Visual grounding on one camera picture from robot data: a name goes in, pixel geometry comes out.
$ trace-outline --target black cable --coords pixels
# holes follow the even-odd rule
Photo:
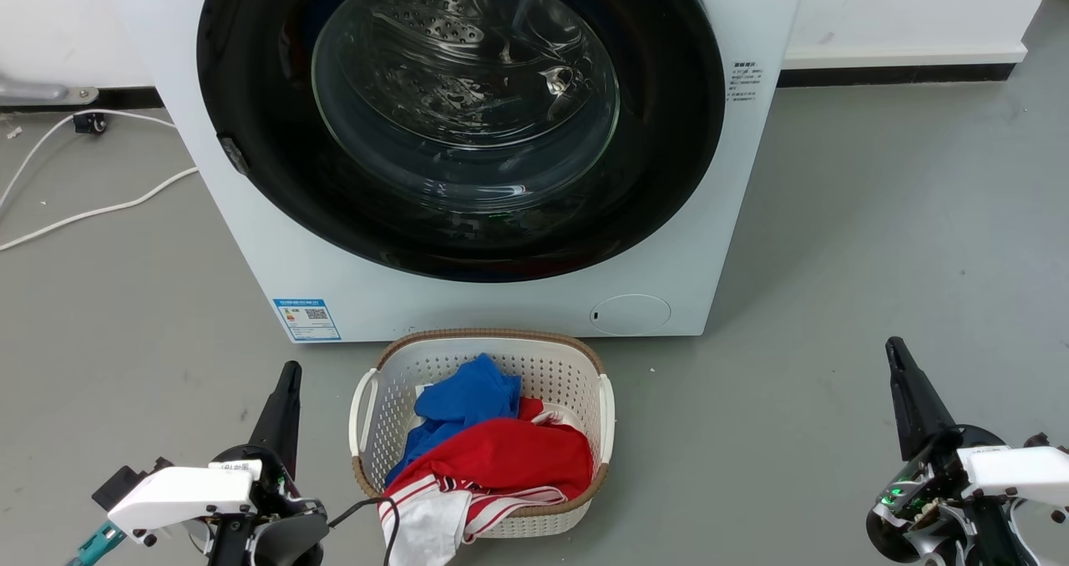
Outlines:
[[[390,508],[393,509],[393,531],[390,532],[390,540],[386,544],[386,557],[383,559],[383,566],[390,566],[390,554],[393,553],[393,541],[398,538],[398,529],[401,526],[401,513],[398,511],[398,504],[390,498],[371,498],[370,500],[363,500],[362,502],[356,502],[353,507],[346,509],[341,514],[341,516],[331,520],[327,526],[334,529],[337,524],[341,524],[350,516],[356,514],[356,510],[362,508],[366,505],[378,505],[381,503],[390,504]]]

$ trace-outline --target washing machine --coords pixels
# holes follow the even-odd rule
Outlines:
[[[799,0],[113,0],[294,342],[704,331]]]

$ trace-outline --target blue cloth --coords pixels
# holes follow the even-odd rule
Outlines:
[[[404,456],[386,475],[386,486],[427,452],[465,428],[520,412],[518,376],[505,376],[485,353],[456,373],[428,386],[416,399],[416,415],[427,420],[408,432]]]

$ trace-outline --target clothes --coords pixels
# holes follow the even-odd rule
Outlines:
[[[495,417],[514,418],[520,410],[518,376],[505,376],[485,353],[456,373],[423,389],[416,415],[423,424],[408,432],[401,461],[386,475],[386,486],[412,462],[458,432]]]
[[[401,515],[392,566],[447,563],[461,542],[475,541],[516,509],[563,503],[586,491],[593,477],[587,438],[572,426],[553,424],[559,413],[534,411],[541,407],[538,399],[525,399],[521,413],[542,425],[511,418],[478,424],[398,475],[385,493]],[[381,505],[378,513],[388,539],[393,511]],[[445,542],[450,539],[451,547]]]

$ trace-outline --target laundry basket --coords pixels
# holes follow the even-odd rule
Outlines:
[[[353,472],[363,493],[379,496],[386,474],[401,460],[408,430],[416,423],[417,385],[451,377],[480,353],[500,371],[523,379],[522,395],[570,410],[590,442],[595,471],[580,496],[552,506],[529,506],[483,533],[482,537],[557,535],[575,526],[608,473],[616,428],[613,385],[601,360],[569,336],[505,328],[462,328],[410,334],[386,348],[363,374],[353,395],[348,446]]]

